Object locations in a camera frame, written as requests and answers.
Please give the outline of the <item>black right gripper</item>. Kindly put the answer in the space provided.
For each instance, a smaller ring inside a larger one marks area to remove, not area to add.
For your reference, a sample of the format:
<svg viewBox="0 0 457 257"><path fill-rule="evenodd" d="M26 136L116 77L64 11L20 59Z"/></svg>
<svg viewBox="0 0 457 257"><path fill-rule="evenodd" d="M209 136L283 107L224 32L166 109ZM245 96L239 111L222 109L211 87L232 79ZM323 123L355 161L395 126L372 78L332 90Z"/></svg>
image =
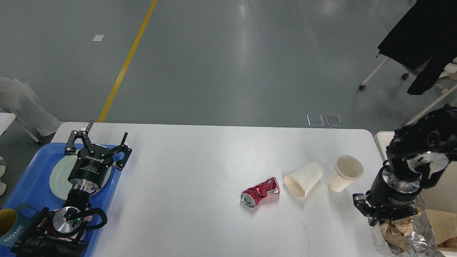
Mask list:
<svg viewBox="0 0 457 257"><path fill-rule="evenodd" d="M369 226L417 215L414 200L422 190L419 177L413 172L412 178L399 178L390 167L382 167L368 194L353 194L353 205Z"/></svg>

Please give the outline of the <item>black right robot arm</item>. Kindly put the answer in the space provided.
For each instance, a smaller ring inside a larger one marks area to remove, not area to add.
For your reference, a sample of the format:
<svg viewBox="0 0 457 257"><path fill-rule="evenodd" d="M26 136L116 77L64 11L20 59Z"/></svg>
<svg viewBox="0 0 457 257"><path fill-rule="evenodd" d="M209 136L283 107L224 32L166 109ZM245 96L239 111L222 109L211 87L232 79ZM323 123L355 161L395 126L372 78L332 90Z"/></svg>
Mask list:
<svg viewBox="0 0 457 257"><path fill-rule="evenodd" d="M418 214L415 200L423 189L436 186L456 161L457 109L433 110L414 124L395 130L386 147L387 160L366 193L352 195L353 205L369 226Z"/></svg>

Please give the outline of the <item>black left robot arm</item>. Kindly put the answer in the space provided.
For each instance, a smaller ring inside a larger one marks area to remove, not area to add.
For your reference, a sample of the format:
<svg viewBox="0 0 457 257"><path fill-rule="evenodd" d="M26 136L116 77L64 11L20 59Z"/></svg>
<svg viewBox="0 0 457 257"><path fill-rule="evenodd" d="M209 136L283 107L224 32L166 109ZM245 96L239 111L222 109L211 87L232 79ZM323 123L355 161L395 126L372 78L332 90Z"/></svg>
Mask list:
<svg viewBox="0 0 457 257"><path fill-rule="evenodd" d="M67 181L65 202L57 210L44 207L30 225L15 229L11 252L18 257L80 257L89 244L90 232L107 224L102 208L90 204L94 192L101 190L113 169L122 171L132 153L124 133L119 145L109 148L91 142L90 121L86 128L73 130L64 147L65 156L75 156Z"/></svg>

